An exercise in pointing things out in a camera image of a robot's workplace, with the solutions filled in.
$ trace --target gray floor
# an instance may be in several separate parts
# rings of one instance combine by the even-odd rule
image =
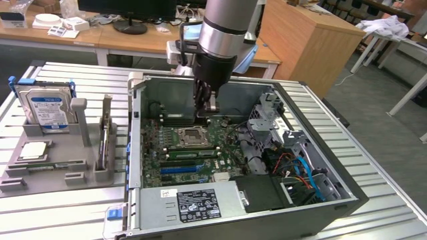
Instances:
[[[7,77],[19,77],[31,60],[96,64],[92,53],[0,46],[0,102],[9,94]],[[349,74],[353,55],[336,82]],[[142,59],[136,68],[168,70],[162,59]],[[333,86],[326,100],[349,121],[349,131],[381,167],[427,212],[427,144],[418,137],[427,132],[427,109],[409,102],[394,117],[385,112],[406,93],[406,89],[374,66],[362,67],[342,85]]]

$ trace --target wooden cabinet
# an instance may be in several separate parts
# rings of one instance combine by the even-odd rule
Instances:
[[[281,60],[273,79],[305,82],[321,99],[364,34],[332,14],[268,0],[260,39]]]

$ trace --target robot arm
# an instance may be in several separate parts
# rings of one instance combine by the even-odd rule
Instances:
[[[176,44],[180,51],[178,63],[182,66],[192,66],[196,117],[214,115],[220,111],[216,102],[220,87],[230,78],[236,60],[242,55],[241,51],[246,52],[244,44],[253,45],[256,41],[262,12],[257,2],[257,0],[208,0],[198,41],[184,41],[185,25],[181,25],[180,40],[174,43],[168,42],[168,58],[169,45]]]

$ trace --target wooden desk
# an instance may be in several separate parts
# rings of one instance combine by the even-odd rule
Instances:
[[[406,23],[410,18],[414,17],[412,13],[405,11],[404,9],[394,9],[390,6],[385,6],[380,2],[376,2],[373,0],[360,0],[364,5],[368,5],[369,7],[380,10],[382,13],[386,13],[389,15],[396,15],[398,18],[404,19],[402,23]]]
[[[260,38],[282,62],[273,79],[305,82],[321,99],[364,35],[332,14],[268,0]]]
[[[178,27],[168,26],[170,33],[157,32],[156,27],[152,24],[148,24],[146,27],[148,31],[141,35],[128,35],[117,32],[110,24],[102,27],[98,39],[98,48],[104,49],[104,57],[97,59],[100,65],[106,63],[106,54],[161,59],[166,57],[166,41],[174,41],[178,39]],[[264,74],[257,76],[270,78],[281,61],[269,48],[264,46],[264,42],[260,39],[257,39],[256,44],[257,52],[250,66],[266,68]]]
[[[0,12],[9,11],[9,3],[0,1]],[[128,35],[117,32],[110,24],[93,27],[81,31],[74,39],[47,36],[47,30],[33,29],[31,23],[37,12],[25,14],[27,28],[2,28],[0,24],[0,44],[33,48],[90,52],[96,54],[97,64],[106,66],[106,55],[118,54],[146,58],[166,58],[166,41],[178,39],[177,27],[170,27],[170,34],[156,31],[153,25],[148,26],[148,32],[141,35]],[[261,68],[258,77],[270,79],[277,65],[281,63],[268,47],[257,41],[258,50],[250,64],[252,68]]]

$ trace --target cardboard box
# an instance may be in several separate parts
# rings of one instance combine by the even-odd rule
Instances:
[[[9,0],[9,4],[14,5],[17,0]],[[59,10],[59,1],[58,0],[34,0],[27,7],[27,11],[50,14],[54,11]]]

